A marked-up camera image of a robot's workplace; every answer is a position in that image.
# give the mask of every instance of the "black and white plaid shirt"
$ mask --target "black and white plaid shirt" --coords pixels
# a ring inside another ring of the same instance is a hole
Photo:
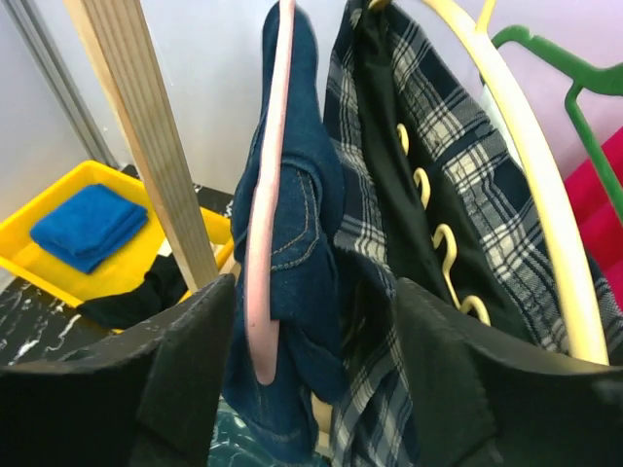
[[[353,30],[364,5],[363,0],[347,3],[327,83],[324,122],[341,158],[348,192],[334,243],[361,260],[367,278],[393,297],[381,212],[362,156],[353,80]],[[522,311],[533,341],[568,353],[552,264],[522,172],[510,160],[485,112],[439,58],[422,29],[393,5],[385,14],[393,45],[394,83],[413,120],[419,122],[415,136],[434,160],[443,161],[442,170],[473,220],[489,266]],[[610,355],[623,352],[620,310],[605,279],[595,268],[592,272],[608,351]],[[418,462],[402,358],[391,323],[385,329],[379,328],[382,335],[372,351],[368,345],[365,355],[345,356],[350,374],[356,376],[347,397],[333,411],[335,465],[403,467]],[[356,353],[361,346],[351,348]]]

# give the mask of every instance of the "yellow plastic hanger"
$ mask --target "yellow plastic hanger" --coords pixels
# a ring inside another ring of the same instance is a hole
[[[397,127],[398,138],[400,139],[400,144],[402,145],[402,149],[405,152],[405,155],[409,154],[409,134],[407,133],[407,128],[398,124]],[[428,180],[428,175],[422,168],[417,168],[413,174],[414,182],[416,186],[421,188],[421,204],[424,207],[424,210],[428,207],[428,202],[430,201],[430,182]],[[487,312],[487,308],[482,300],[474,295],[470,295],[465,297],[462,304],[458,302],[457,291],[455,290],[455,286],[452,284],[452,280],[450,278],[450,269],[453,264],[457,260],[458,248],[457,248],[457,240],[455,239],[455,235],[450,229],[450,226],[447,224],[441,224],[437,227],[435,231],[435,235],[432,238],[433,246],[436,249],[441,245],[441,240],[446,239],[446,257],[441,265],[441,271],[446,281],[446,286],[450,292],[450,296],[455,304],[455,306],[462,313],[468,313],[471,310],[474,310],[478,319],[485,323],[488,326],[491,326],[491,320],[489,318],[489,313]]]
[[[422,1],[450,26],[474,60],[513,138],[554,267],[570,354],[607,365],[593,281],[558,167],[521,88],[487,34],[495,0],[485,0],[477,21],[453,0]],[[388,3],[373,0],[370,8]]]
[[[450,229],[448,224],[439,224],[437,229],[435,230],[435,235],[432,238],[432,244],[435,247],[435,250],[439,249],[441,246],[441,241],[446,239],[446,257],[444,258],[443,263],[441,264],[441,272],[446,280],[446,285],[448,286],[448,290],[450,291],[450,296],[452,297],[452,301],[458,310],[462,313],[468,313],[471,310],[476,312],[478,319],[482,321],[487,326],[491,326],[491,320],[489,319],[489,313],[487,312],[487,308],[483,301],[474,295],[470,295],[465,297],[465,300],[460,303],[458,301],[457,292],[455,291],[455,286],[452,284],[452,279],[450,278],[450,269],[452,269],[453,264],[457,260],[458,249],[457,249],[457,240],[455,239],[455,235]]]

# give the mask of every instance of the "jeans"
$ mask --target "jeans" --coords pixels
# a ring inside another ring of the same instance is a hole
[[[258,128],[234,197],[235,257],[244,267],[251,201],[257,183],[278,32],[278,5],[263,31],[263,96]],[[315,88],[312,27],[297,9],[278,204],[271,257],[271,318],[280,320],[275,380],[255,378],[244,332],[244,273],[223,395],[253,436],[282,462],[310,459],[318,427],[311,393],[327,403],[348,388],[341,359],[340,276],[330,239],[344,209],[344,178],[322,124]]]

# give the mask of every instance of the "wooden pole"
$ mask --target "wooden pole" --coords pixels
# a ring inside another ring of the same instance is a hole
[[[191,292],[218,274],[139,0],[65,0]]]

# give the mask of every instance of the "white wall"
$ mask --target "white wall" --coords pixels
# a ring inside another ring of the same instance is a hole
[[[34,0],[56,38],[111,151],[131,156],[62,0]],[[474,18],[483,0],[458,0]],[[143,0],[186,157],[196,182],[232,192],[244,167],[260,105],[261,28],[273,0]],[[345,0],[298,0],[311,17],[320,51],[318,87],[324,86],[331,46]],[[420,23],[461,82],[478,96],[471,59],[450,29],[419,0],[396,1]],[[523,24],[599,66],[623,61],[620,0],[498,0],[495,34]],[[568,79],[515,45],[502,50],[536,114],[563,175],[586,158],[563,107]],[[623,98],[584,92],[580,103],[600,140],[623,126]]]
[[[88,154],[0,5],[0,220]]]

